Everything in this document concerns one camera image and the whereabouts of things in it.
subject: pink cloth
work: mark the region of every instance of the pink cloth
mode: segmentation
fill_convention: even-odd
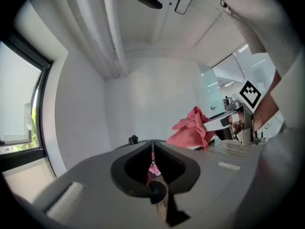
[[[208,143],[215,134],[207,132],[203,126],[209,120],[199,107],[194,107],[186,119],[181,119],[172,127],[172,130],[178,131],[167,140],[167,143],[180,147],[203,146],[207,152]]]

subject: person's arm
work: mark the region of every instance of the person's arm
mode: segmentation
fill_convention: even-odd
[[[259,128],[261,128],[278,111],[278,107],[274,102],[272,96],[270,95],[270,92],[276,87],[276,85],[280,81],[281,81],[281,77],[278,74],[278,72],[275,71],[273,81],[254,113],[255,115],[254,124],[253,124],[254,131],[257,131]],[[228,120],[231,123],[232,117],[229,116]],[[239,114],[239,122],[242,124],[244,123],[244,114]]]

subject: green foliage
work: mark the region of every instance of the green foliage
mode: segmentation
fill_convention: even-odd
[[[33,129],[31,131],[31,140],[32,141],[30,143],[12,146],[13,150],[10,151],[9,153],[39,147],[39,142],[38,142],[37,135],[36,135],[36,109],[35,108],[32,109],[32,120],[33,120],[33,124],[34,124]]]

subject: white tube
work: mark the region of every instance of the white tube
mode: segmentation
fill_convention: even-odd
[[[113,44],[118,55],[118,59],[122,68],[122,72],[125,76],[128,75],[129,69],[124,56],[123,45],[121,40],[118,12],[116,6],[116,0],[104,0],[106,6],[106,12],[109,22],[110,31],[112,34]]]

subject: window frame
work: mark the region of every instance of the window frame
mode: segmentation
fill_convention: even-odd
[[[15,28],[12,28],[10,30],[7,38],[4,39],[2,42],[21,58],[41,70],[41,75],[38,78],[35,88],[33,89],[33,95],[31,98],[32,110],[34,96],[38,89],[36,100],[36,136],[39,142],[39,147],[8,154],[1,154],[0,171],[4,172],[22,165],[26,165],[35,160],[47,157],[42,128],[42,106],[46,82],[53,61],[50,61],[45,56],[43,56],[38,50],[36,50],[25,38],[21,36],[19,32],[17,32]]]

